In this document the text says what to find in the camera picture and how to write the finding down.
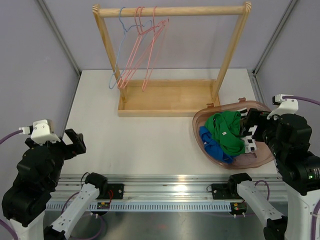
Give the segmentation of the black white striped tank top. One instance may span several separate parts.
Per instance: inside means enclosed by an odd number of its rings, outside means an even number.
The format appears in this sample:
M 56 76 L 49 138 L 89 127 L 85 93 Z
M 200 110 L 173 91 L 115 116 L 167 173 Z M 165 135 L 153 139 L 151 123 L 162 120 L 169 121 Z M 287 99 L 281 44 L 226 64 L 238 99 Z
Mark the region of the black white striped tank top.
M 250 127 L 247 131 L 247 133 L 242 133 L 245 130 L 244 127 L 244 121 L 247 117 L 248 114 L 248 109 L 247 108 L 242 108 L 239 109 L 238 112 L 240 113 L 240 139 L 244 142 L 244 148 L 245 148 L 245 153 L 249 154 L 257 150 L 257 145 L 256 141 L 253 139 L 253 136 L 257 130 L 257 125 L 254 125 Z

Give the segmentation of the green tank top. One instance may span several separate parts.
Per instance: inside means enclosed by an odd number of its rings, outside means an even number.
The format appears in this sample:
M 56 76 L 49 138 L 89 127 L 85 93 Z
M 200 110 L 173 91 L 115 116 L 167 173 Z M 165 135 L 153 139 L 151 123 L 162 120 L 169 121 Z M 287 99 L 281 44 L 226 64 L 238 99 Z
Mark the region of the green tank top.
M 223 152 L 229 156 L 239 156 L 245 153 L 245 143 L 240 137 L 239 111 L 224 111 L 211 115 L 204 126 L 211 133 Z

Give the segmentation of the blue tank top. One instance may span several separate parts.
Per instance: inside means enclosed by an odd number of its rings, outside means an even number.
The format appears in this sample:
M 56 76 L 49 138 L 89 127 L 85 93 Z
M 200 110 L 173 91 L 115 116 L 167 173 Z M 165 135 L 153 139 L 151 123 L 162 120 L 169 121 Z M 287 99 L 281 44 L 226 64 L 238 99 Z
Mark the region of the blue tank top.
M 203 142 L 205 152 L 215 160 L 231 164 L 234 160 L 233 156 L 227 155 L 219 145 L 219 143 L 212 138 L 212 134 L 205 126 L 199 128 L 199 136 Z

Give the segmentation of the pink hanger of striped top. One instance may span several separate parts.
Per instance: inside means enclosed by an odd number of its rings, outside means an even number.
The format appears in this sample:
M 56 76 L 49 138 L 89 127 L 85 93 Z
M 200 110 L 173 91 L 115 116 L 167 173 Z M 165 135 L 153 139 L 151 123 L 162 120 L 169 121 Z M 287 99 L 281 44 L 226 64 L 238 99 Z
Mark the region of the pink hanger of striped top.
M 143 9 L 144 9 L 143 6 L 139 6 L 135 9 L 134 22 L 137 25 L 143 24 L 141 21 L 141 14 L 142 14 Z M 141 56 L 139 57 L 139 59 L 137 60 L 135 65 L 133 65 L 135 58 L 136 58 L 136 55 L 137 55 L 137 52 L 139 51 L 139 48 L 140 48 L 141 44 L 143 43 L 144 39 L 146 38 L 146 36 L 148 35 L 148 33 L 152 33 L 152 39 L 153 39 L 153 35 L 154 35 L 154 33 L 153 33 L 153 18 L 151 19 L 151 26 L 149 28 L 144 29 L 144 27 L 142 27 L 142 26 L 137 26 L 134 28 L 136 29 L 136 32 L 137 32 L 137 38 L 136 38 L 135 43 L 132 47 L 132 50 L 131 50 L 131 53 L 130 53 L 129 58 L 127 60 L 127 63 L 125 65 L 125 68 L 120 73 L 119 80 L 117 81 L 117 87 L 121 90 L 124 89 L 125 87 L 127 87 L 129 81 L 133 78 L 134 74 L 138 70 L 138 67 L 141 65 L 141 63 L 145 59 L 145 57 L 149 58 L 150 48 L 151 48 L 150 46 L 151 46 L 152 40 L 149 43 L 149 45 L 147 46 L 146 50 L 144 50 L 144 52 L 141 54 Z

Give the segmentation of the pink hanger of blue top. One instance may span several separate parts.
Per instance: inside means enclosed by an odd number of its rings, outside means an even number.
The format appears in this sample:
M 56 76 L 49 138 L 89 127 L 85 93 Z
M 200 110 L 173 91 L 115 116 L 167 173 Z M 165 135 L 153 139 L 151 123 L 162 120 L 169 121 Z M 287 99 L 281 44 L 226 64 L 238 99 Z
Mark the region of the pink hanger of blue top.
M 154 71 L 154 67 L 158 61 L 161 49 L 164 44 L 165 36 L 168 29 L 167 25 L 170 21 L 167 18 L 156 23 L 156 9 L 157 7 L 155 6 L 152 11 L 151 27 L 147 29 L 144 29 L 141 21 L 142 11 L 144 10 L 144 7 L 139 6 L 135 10 L 134 21 L 136 23 L 137 38 L 133 45 L 132 51 L 127 60 L 125 68 L 123 72 L 120 74 L 119 81 L 117 83 L 119 89 L 124 89 L 127 87 L 129 81 L 133 78 L 136 71 L 138 70 L 138 67 L 142 64 L 145 58 L 147 58 L 147 65 L 141 87 L 143 91 L 146 89 L 147 84 L 151 79 L 151 75 Z M 151 42 L 148 44 L 146 49 L 143 50 L 140 57 L 137 57 L 137 53 L 139 52 L 143 44 L 143 40 L 149 33 L 152 33 Z

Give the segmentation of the pink hanger of green top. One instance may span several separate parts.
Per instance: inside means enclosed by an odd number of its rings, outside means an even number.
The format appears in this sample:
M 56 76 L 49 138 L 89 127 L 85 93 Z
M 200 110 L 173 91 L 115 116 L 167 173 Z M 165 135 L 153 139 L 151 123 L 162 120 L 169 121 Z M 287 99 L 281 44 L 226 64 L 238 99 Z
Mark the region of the pink hanger of green top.
M 169 19 L 165 19 L 165 20 L 161 20 L 158 22 L 158 24 L 155 24 L 155 19 L 156 19 L 156 9 L 157 6 L 155 6 L 153 8 L 153 13 L 152 13 L 152 30 L 153 30 L 153 38 L 152 38 L 152 42 L 150 44 L 150 52 L 149 52 L 149 57 L 148 57 L 148 62 L 147 62 L 147 68 L 146 68 L 146 73 L 144 76 L 144 80 L 142 83 L 142 91 L 144 92 L 147 84 L 151 78 L 151 75 L 153 73 L 154 67 L 158 61 L 159 55 L 160 55 L 160 51 L 162 49 L 164 40 L 165 40 L 165 36 L 166 36 L 166 32 L 167 32 L 167 24 L 169 23 Z M 155 54 L 155 57 L 153 57 L 153 53 L 154 53 L 154 49 L 156 47 L 156 43 L 157 40 L 159 39 L 159 37 L 162 36 L 160 45 L 157 49 L 157 52 Z

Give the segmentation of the light blue wire hanger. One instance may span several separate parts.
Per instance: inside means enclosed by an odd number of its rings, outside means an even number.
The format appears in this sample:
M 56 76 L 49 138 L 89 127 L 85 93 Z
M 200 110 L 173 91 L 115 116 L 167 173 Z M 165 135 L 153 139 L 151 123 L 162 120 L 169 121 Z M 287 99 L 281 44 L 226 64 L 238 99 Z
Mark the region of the light blue wire hanger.
M 118 61 L 119 61 L 119 58 L 120 58 L 120 54 L 121 54 L 121 50 L 122 50 L 122 46 L 127 38 L 127 34 L 130 32 L 131 29 L 133 29 L 134 27 L 151 27 L 152 26 L 152 21 L 151 20 L 147 20 L 144 24 L 140 23 L 140 24 L 135 24 L 135 25 L 130 25 L 128 28 L 126 28 L 126 25 L 125 23 L 123 22 L 122 20 L 122 17 L 121 17 L 121 14 L 122 14 L 122 11 L 125 9 L 125 7 L 122 7 L 120 10 L 119 10 L 119 13 L 118 13 L 118 21 L 121 23 L 121 26 L 122 26 L 122 30 L 123 30 L 123 37 L 120 41 L 120 44 L 119 44 L 119 47 L 118 47 L 118 50 L 117 50 L 117 53 L 116 53 L 116 59 L 115 59 L 115 63 L 116 65 L 118 64 Z M 108 83 L 108 88 L 110 90 L 113 90 L 118 82 L 120 78 L 119 77 L 116 77 L 116 71 L 114 70 L 110 79 L 109 79 L 109 83 Z

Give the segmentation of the mauve pink tank top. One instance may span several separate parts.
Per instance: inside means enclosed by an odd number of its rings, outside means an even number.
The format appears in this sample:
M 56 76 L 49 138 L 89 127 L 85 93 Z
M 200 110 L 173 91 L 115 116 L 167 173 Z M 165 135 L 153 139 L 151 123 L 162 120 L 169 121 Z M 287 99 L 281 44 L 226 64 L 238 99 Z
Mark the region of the mauve pink tank top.
M 255 152 L 244 153 L 239 156 L 236 156 L 233 159 L 233 165 L 238 167 L 244 167 L 253 164 L 257 159 Z

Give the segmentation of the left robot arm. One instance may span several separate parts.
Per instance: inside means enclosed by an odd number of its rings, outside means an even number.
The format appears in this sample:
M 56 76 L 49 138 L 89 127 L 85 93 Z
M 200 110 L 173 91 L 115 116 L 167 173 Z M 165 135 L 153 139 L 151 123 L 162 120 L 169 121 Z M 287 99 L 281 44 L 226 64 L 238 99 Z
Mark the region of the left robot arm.
M 0 223 L 15 240 L 67 240 L 90 203 L 108 194 L 108 179 L 92 172 L 70 206 L 51 225 L 43 226 L 64 162 L 86 152 L 81 133 L 73 129 L 65 133 L 71 144 L 51 132 L 43 139 L 31 136 L 25 141 L 29 149 L 17 164 L 18 174 L 1 203 L 7 221 Z

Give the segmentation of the right aluminium frame post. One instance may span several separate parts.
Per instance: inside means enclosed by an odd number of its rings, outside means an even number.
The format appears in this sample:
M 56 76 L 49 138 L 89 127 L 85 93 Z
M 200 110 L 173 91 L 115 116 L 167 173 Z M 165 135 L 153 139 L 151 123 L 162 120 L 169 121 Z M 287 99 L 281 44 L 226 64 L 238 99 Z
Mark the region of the right aluminium frame post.
M 297 7 L 299 0 L 290 0 L 284 13 L 282 14 L 280 21 L 278 22 L 276 28 L 274 29 L 269 41 L 267 42 L 266 47 L 264 48 L 257 64 L 255 65 L 254 69 L 252 70 L 252 74 L 256 77 L 262 68 L 265 60 L 267 59 L 268 55 L 271 53 L 274 45 L 276 44 L 277 39 L 279 38 L 280 34 L 282 33 L 283 29 L 285 28 L 292 12 Z

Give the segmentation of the aluminium frame post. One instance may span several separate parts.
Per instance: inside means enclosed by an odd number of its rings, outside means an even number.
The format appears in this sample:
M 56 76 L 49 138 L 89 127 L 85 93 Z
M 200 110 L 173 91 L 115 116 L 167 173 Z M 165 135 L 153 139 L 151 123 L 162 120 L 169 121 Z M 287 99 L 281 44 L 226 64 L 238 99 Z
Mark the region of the aluminium frame post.
M 257 64 L 255 65 L 254 69 L 252 70 L 252 74 L 256 77 L 262 68 L 265 60 L 267 59 L 268 55 L 271 53 L 274 45 L 276 44 L 277 39 L 279 38 L 280 34 L 282 33 L 283 29 L 285 28 L 292 12 L 297 7 L 299 0 L 290 0 L 284 13 L 282 14 L 280 21 L 278 22 L 276 28 L 274 29 L 269 41 L 267 42 L 266 47 L 264 48 Z
M 47 3 L 45 0 L 35 0 L 35 2 L 37 3 L 39 10 L 41 11 L 44 19 L 47 21 L 47 24 L 49 26 L 49 28 L 51 29 L 53 35 L 55 36 L 56 40 L 58 41 L 62 51 L 64 52 L 68 62 L 70 63 L 70 65 L 73 68 L 73 71 L 75 72 L 75 74 L 80 77 L 82 70 L 80 69 L 80 67 L 78 66 L 72 52 L 70 51 Z

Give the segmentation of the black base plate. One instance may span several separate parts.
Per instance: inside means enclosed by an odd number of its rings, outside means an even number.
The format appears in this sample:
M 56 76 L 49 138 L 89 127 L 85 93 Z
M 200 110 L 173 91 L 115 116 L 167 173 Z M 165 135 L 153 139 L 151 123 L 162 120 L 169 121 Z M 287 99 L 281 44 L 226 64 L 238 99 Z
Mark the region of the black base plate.
M 107 183 L 100 190 L 98 200 L 109 200 L 110 198 L 112 200 L 122 200 L 124 196 L 123 183 Z
M 206 187 L 206 191 L 211 193 L 214 200 L 242 200 L 234 192 L 231 192 L 226 183 L 213 183 Z

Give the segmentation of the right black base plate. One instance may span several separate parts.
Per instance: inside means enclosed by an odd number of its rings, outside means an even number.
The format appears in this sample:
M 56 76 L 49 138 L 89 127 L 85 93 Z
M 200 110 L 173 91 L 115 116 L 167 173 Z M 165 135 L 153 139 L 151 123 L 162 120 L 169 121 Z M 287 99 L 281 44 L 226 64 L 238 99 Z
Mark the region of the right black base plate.
M 242 200 L 234 192 L 231 192 L 226 183 L 213 183 L 206 187 L 206 191 L 211 193 L 214 200 Z

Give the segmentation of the aluminium mounting rail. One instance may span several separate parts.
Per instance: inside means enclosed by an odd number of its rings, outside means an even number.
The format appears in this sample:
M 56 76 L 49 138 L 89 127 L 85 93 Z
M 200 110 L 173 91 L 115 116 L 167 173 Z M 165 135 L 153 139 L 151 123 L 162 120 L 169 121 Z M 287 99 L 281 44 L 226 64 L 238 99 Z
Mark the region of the aluminium mounting rail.
M 139 174 L 105 174 L 109 184 L 124 184 L 123 200 L 125 202 L 210 202 L 209 192 L 213 183 L 226 183 L 230 174 L 198 175 L 139 175 Z M 51 194 L 52 201 L 67 200 L 81 188 L 81 175 L 62 174 L 56 191 Z M 252 175 L 252 181 L 264 180 L 270 189 L 270 202 L 287 202 L 285 183 L 279 175 Z

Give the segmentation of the left aluminium frame post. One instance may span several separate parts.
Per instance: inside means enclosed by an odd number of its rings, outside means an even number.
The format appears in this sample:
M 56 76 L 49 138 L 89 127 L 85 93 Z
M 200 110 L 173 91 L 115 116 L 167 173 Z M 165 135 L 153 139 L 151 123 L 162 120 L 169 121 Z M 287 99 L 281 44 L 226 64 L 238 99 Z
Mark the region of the left aluminium frame post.
M 73 68 L 73 71 L 75 72 L 75 74 L 80 77 L 82 70 L 80 69 L 80 67 L 78 66 L 72 52 L 70 51 L 47 3 L 45 0 L 35 0 L 35 2 L 37 3 L 39 10 L 41 11 L 44 19 L 47 21 L 47 24 L 49 26 L 49 28 L 51 29 L 53 35 L 55 36 L 56 40 L 58 41 L 62 51 L 64 52 L 68 62 L 70 63 L 70 65 Z

